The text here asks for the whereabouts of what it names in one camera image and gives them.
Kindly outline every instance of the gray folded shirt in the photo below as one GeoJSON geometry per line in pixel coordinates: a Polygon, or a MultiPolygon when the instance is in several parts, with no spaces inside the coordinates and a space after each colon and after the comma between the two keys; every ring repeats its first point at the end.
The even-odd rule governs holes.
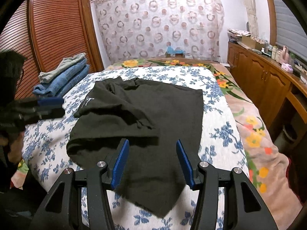
{"type": "Polygon", "coordinates": [[[86,53],[79,53],[73,57],[63,58],[63,60],[55,70],[52,70],[47,73],[40,72],[40,74],[38,75],[40,83],[49,83],[54,77],[56,77],[62,71],[66,70],[67,68],[77,63],[85,55],[86,53]]]}

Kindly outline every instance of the wooden wardrobe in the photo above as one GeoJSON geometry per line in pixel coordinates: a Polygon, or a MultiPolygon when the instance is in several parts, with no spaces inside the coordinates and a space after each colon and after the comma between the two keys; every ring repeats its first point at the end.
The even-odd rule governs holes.
{"type": "Polygon", "coordinates": [[[90,72],[103,70],[89,0],[25,0],[0,35],[0,51],[24,55],[24,76],[16,98],[32,95],[40,72],[64,57],[86,53],[90,72]]]}

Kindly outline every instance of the pink bottle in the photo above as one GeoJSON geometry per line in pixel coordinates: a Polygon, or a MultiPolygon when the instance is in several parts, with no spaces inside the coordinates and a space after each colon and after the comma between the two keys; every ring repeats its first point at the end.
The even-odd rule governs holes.
{"type": "Polygon", "coordinates": [[[287,64],[288,62],[289,62],[289,51],[288,51],[288,47],[284,46],[282,49],[282,52],[280,53],[279,63],[287,64]]]}

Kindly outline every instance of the dark hair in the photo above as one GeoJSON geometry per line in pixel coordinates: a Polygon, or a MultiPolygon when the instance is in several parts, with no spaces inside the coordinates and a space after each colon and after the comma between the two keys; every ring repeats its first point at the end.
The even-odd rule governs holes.
{"type": "Polygon", "coordinates": [[[23,78],[23,63],[26,58],[15,51],[0,53],[0,107],[14,100],[17,89],[23,78]]]}

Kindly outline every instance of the blue floral bedspread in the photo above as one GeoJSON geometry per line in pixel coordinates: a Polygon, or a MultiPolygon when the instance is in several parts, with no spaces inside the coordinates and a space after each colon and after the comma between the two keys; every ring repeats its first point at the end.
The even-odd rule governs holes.
{"type": "MultiPolygon", "coordinates": [[[[204,67],[140,67],[87,75],[64,96],[66,115],[62,119],[42,120],[27,127],[23,158],[46,191],[52,187],[64,168],[82,169],[73,163],[66,153],[70,131],[77,121],[73,114],[93,88],[95,81],[118,76],[123,80],[138,77],[202,89],[204,114],[199,157],[219,169],[241,167],[248,176],[246,156],[234,117],[211,71],[204,67]]],[[[186,186],[173,209],[161,219],[113,191],[108,191],[115,229],[120,230],[188,230],[191,227],[197,197],[198,191],[191,191],[186,186]]],[[[83,223],[88,225],[86,189],[82,191],[82,203],[83,223]]],[[[220,188],[216,229],[223,229],[223,220],[224,189],[220,188]]]]}

